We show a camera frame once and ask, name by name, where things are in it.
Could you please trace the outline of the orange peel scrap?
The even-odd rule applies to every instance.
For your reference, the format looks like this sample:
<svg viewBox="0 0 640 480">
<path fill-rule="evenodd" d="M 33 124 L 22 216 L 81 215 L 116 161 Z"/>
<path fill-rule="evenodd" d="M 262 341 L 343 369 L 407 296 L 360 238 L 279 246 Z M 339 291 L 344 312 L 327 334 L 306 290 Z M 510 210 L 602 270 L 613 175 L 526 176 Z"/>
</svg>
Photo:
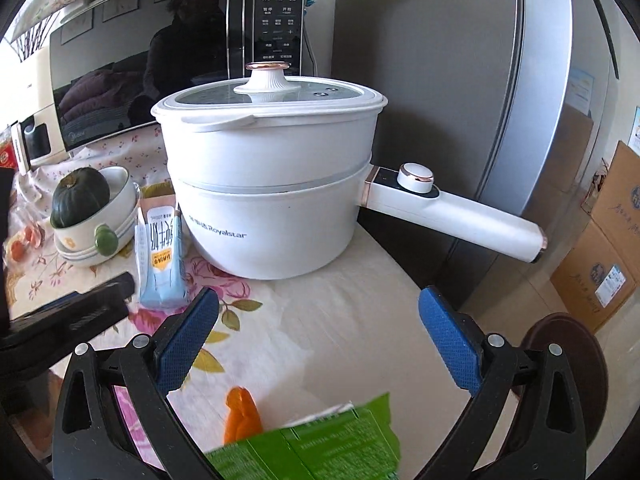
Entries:
<svg viewBox="0 0 640 480">
<path fill-rule="evenodd" d="M 250 392 L 242 387 L 233 387 L 227 394 L 229 414 L 224 424 L 224 440 L 228 445 L 258 436 L 264 432 L 262 419 Z"/>
</svg>

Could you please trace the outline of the light blue milk carton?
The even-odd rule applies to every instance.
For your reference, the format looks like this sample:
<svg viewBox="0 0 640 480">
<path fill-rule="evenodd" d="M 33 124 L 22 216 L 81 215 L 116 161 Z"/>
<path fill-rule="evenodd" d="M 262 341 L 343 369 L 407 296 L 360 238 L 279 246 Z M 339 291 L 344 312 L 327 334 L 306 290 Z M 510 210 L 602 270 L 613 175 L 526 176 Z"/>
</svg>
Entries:
<svg viewBox="0 0 640 480">
<path fill-rule="evenodd" d="M 183 277 L 181 211 L 173 195 L 142 198 L 134 227 L 142 307 L 176 310 L 189 302 Z"/>
</svg>

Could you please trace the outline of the green snack packet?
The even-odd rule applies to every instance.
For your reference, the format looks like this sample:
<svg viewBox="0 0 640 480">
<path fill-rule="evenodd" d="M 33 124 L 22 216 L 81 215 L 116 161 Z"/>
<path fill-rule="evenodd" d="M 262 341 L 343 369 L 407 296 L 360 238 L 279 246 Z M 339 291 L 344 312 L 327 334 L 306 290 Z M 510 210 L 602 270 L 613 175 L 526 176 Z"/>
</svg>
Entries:
<svg viewBox="0 0 640 480">
<path fill-rule="evenodd" d="M 225 479 L 396 479 L 390 396 L 347 403 L 206 454 Z"/>
</svg>

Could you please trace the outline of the glass jar cork lid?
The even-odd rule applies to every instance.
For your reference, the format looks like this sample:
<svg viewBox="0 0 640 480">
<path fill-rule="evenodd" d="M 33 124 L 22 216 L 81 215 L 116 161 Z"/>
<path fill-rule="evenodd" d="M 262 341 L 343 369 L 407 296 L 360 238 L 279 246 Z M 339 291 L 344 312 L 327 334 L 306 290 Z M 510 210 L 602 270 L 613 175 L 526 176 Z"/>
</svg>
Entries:
<svg viewBox="0 0 640 480">
<path fill-rule="evenodd" d="M 29 249 L 38 249 L 44 241 L 44 229 L 39 223 L 29 223 L 6 243 L 6 254 L 13 262 L 20 262 Z"/>
</svg>

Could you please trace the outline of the lower cardboard box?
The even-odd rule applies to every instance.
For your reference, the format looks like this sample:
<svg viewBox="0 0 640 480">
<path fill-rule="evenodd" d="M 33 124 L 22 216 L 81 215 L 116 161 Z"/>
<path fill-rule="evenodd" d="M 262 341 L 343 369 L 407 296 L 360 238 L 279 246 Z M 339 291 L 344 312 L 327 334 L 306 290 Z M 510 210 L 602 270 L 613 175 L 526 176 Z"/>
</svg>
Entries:
<svg viewBox="0 0 640 480">
<path fill-rule="evenodd" d="M 639 285 L 618 250 L 593 221 L 553 271 L 550 283 L 567 312 L 592 334 L 620 310 Z"/>
</svg>

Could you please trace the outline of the cardboard box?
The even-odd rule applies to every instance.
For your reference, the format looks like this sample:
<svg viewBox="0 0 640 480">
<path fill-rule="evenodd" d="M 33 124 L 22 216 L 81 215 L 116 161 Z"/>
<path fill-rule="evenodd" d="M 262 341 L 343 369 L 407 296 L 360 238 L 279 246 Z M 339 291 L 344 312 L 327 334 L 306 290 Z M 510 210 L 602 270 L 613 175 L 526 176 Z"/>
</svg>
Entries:
<svg viewBox="0 0 640 480">
<path fill-rule="evenodd" d="M 593 221 L 553 271 L 550 283 L 567 312 L 592 334 L 620 310 L 639 285 L 618 250 Z"/>
<path fill-rule="evenodd" d="M 618 141 L 608 174 L 580 238 L 603 236 L 624 259 L 639 258 L 639 155 Z"/>
</svg>

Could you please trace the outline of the dark green pumpkin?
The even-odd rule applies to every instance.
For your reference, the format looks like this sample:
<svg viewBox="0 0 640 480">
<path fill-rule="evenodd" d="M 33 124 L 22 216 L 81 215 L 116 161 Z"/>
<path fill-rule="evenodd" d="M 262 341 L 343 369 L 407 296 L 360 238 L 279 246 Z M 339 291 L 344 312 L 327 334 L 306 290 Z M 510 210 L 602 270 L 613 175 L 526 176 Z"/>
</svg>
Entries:
<svg viewBox="0 0 640 480">
<path fill-rule="evenodd" d="M 50 222 L 55 229 L 76 226 L 105 207 L 110 196 L 107 180 L 98 170 L 76 169 L 66 174 L 54 190 Z"/>
</svg>

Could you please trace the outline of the red label jar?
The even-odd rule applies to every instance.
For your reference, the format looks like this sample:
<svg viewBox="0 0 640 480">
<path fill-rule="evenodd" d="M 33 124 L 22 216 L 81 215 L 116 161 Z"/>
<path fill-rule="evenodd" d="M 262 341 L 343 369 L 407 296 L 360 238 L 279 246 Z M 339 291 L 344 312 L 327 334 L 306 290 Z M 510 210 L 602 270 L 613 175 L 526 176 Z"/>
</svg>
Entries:
<svg viewBox="0 0 640 480">
<path fill-rule="evenodd" d="M 9 169 L 17 168 L 17 160 L 10 136 L 2 136 L 0 138 L 0 167 Z"/>
</svg>

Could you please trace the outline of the floral tablecloth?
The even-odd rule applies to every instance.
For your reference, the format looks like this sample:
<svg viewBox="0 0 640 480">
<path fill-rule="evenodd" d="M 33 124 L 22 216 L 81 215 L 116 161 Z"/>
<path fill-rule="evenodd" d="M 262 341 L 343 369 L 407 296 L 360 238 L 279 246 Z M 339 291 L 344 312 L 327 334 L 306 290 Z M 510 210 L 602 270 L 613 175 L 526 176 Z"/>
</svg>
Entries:
<svg viewBox="0 0 640 480">
<path fill-rule="evenodd" d="M 83 148 L 62 164 L 16 173 L 11 229 L 39 221 L 40 247 L 8 260 L 12 318 L 122 272 L 137 279 L 131 243 L 97 266 L 81 268 L 56 251 L 48 217 L 58 180 L 75 168 L 122 166 L 138 185 L 168 179 L 160 129 Z M 365 404 L 390 394 L 399 439 L 399 478 L 413 479 L 458 419 L 469 393 L 459 389 L 418 315 L 419 289 L 360 226 L 347 249 L 320 271 L 292 280 L 244 280 L 219 271 L 191 246 L 191 295 L 202 286 L 221 296 L 219 320 L 186 382 L 168 401 L 203 452 L 219 448 L 234 386 L 247 388 L 265 430 L 297 422 L 337 404 Z"/>
</svg>

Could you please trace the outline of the cream air fryer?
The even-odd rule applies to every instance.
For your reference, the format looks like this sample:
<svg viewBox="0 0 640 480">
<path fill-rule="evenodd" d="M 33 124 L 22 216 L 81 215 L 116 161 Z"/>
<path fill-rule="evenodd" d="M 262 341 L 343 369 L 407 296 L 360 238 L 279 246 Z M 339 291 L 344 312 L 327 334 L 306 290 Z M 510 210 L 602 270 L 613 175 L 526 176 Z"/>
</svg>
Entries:
<svg viewBox="0 0 640 480">
<path fill-rule="evenodd" d="M 56 112 L 45 46 L 20 65 L 11 138 L 20 174 L 68 159 Z"/>
</svg>

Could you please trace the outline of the upper cardboard box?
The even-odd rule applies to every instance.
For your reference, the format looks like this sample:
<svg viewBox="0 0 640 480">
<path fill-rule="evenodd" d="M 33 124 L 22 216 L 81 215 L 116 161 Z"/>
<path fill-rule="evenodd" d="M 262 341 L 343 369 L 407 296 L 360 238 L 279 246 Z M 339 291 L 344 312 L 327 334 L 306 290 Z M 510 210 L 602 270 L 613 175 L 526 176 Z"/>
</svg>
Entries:
<svg viewBox="0 0 640 480">
<path fill-rule="evenodd" d="M 639 258 L 639 155 L 618 141 L 608 174 L 580 238 L 603 236 L 624 259 Z"/>
</svg>

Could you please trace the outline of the white electric cooking pot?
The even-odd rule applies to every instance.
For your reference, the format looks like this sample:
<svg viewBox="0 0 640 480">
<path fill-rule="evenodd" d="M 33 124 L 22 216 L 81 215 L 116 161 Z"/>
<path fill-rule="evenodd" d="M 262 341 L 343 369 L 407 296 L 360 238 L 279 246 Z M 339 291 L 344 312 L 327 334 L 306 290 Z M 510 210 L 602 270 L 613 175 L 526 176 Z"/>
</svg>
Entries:
<svg viewBox="0 0 640 480">
<path fill-rule="evenodd" d="M 285 67 L 254 62 L 245 78 L 152 107 L 193 243 L 217 268 L 252 280 L 314 272 L 344 252 L 363 209 L 524 262 L 546 249 L 536 223 L 442 191 L 423 165 L 375 165 L 380 92 Z"/>
</svg>

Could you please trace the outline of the dried twig bunch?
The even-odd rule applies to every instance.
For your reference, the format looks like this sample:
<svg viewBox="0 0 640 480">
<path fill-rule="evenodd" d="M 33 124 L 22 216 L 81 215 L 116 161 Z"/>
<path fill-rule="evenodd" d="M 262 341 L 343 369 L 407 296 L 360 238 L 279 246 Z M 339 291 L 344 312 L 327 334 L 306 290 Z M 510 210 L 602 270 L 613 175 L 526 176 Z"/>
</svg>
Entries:
<svg viewBox="0 0 640 480">
<path fill-rule="evenodd" d="M 11 48 L 21 62 L 42 48 L 50 35 L 54 21 L 53 15 L 47 16 L 11 42 Z"/>
</svg>

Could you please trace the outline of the black microwave oven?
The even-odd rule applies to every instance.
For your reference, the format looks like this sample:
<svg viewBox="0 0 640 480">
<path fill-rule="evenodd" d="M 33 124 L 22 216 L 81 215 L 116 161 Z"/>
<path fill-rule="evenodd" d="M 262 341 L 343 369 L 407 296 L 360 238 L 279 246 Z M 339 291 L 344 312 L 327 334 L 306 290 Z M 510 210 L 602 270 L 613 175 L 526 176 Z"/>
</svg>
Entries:
<svg viewBox="0 0 640 480">
<path fill-rule="evenodd" d="M 302 62 L 303 0 L 106 0 L 52 32 L 53 99 L 66 150 L 152 122 L 180 90 Z"/>
</svg>

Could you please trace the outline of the grey two-door refrigerator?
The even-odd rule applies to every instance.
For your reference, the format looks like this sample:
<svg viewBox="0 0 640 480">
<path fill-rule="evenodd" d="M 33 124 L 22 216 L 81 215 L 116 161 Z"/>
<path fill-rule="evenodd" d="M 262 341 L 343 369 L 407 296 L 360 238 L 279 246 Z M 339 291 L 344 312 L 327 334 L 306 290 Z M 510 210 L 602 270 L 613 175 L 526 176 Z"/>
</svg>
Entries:
<svg viewBox="0 0 640 480">
<path fill-rule="evenodd" d="M 612 138 L 616 0 L 312 0 L 323 75 L 386 95 L 373 159 L 570 240 L 570 206 Z"/>
</svg>

